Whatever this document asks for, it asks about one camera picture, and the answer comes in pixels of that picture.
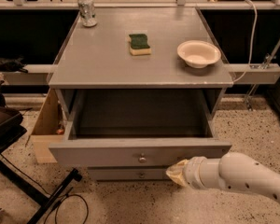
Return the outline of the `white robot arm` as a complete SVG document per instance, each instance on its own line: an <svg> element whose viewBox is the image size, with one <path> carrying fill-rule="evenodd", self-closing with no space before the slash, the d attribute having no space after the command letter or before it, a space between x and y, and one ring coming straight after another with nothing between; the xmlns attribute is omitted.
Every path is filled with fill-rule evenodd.
<svg viewBox="0 0 280 224"><path fill-rule="evenodd" d="M256 193L280 204L280 174L242 153L182 160L170 166L166 175L182 187Z"/></svg>

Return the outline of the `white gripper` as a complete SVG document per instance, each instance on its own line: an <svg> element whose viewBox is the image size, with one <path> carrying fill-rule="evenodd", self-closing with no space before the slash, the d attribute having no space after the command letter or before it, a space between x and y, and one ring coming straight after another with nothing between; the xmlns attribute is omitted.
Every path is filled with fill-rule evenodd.
<svg viewBox="0 0 280 224"><path fill-rule="evenodd" d="M165 173L173 182L181 187L189 185L193 189L205 189L200 178L200 166L204 160L205 157L182 160L168 167Z"/></svg>

